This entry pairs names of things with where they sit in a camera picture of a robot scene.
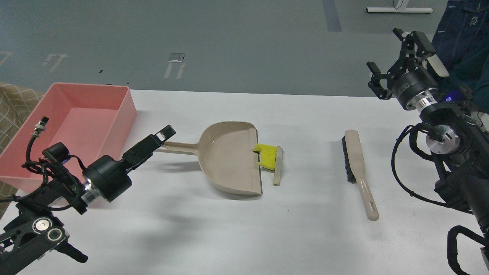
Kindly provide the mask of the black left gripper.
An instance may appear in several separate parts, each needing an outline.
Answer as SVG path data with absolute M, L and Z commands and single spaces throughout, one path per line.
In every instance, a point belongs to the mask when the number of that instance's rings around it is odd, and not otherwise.
M 101 197 L 113 202 L 132 186 L 128 174 L 145 163 L 157 148 L 163 146 L 175 134 L 176 130 L 168 124 L 129 148 L 120 160 L 114 160 L 109 155 L 102 156 L 87 167 L 83 176 Z

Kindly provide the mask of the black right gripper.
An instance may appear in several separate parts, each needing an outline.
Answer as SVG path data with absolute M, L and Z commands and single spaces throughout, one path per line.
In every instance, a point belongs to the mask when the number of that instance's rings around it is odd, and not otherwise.
M 437 103 L 435 93 L 439 86 L 426 70 L 426 59 L 436 54 L 435 48 L 421 31 L 408 33 L 394 28 L 392 32 L 401 41 L 399 58 L 387 73 L 381 73 L 375 62 L 368 61 L 372 73 L 368 87 L 381 100 L 394 97 L 404 110 L 422 111 Z

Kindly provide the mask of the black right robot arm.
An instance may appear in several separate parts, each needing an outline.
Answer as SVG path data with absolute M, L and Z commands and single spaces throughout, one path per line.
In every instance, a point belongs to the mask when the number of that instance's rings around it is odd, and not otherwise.
M 404 110 L 417 110 L 421 122 L 407 126 L 398 137 L 391 156 L 392 172 L 397 175 L 396 153 L 408 136 L 411 150 L 435 164 L 439 180 L 434 190 L 442 202 L 418 195 L 403 184 L 401 187 L 419 200 L 475 217 L 482 235 L 464 226 L 454 226 L 447 234 L 448 265 L 455 274 L 465 275 L 458 261 L 458 235 L 479 243 L 488 263 L 488 137 L 467 110 L 435 99 L 439 85 L 424 62 L 436 51 L 426 35 L 399 28 L 393 33 L 401 42 L 399 57 L 386 74 L 369 61 L 372 76 L 368 87 L 381 100 L 395 97 Z

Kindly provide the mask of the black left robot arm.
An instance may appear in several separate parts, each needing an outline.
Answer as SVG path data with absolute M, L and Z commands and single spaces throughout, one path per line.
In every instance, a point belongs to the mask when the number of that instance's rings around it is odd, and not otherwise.
M 173 127 L 167 125 L 124 152 L 120 160 L 104 155 L 86 167 L 78 158 L 85 179 L 81 182 L 65 167 L 74 155 L 61 142 L 45 149 L 37 161 L 31 159 L 33 144 L 47 122 L 48 118 L 43 117 L 35 125 L 23 164 L 23 168 L 42 176 L 41 185 L 28 195 L 12 195 L 1 200 L 14 202 L 18 208 L 18 217 L 5 226 L 1 235 L 2 275 L 15 275 L 53 250 L 85 263 L 88 257 L 69 244 L 69 235 L 54 212 L 73 208 L 84 214 L 98 198 L 112 202 L 132 185 L 129 172 L 145 163 L 176 134 Z

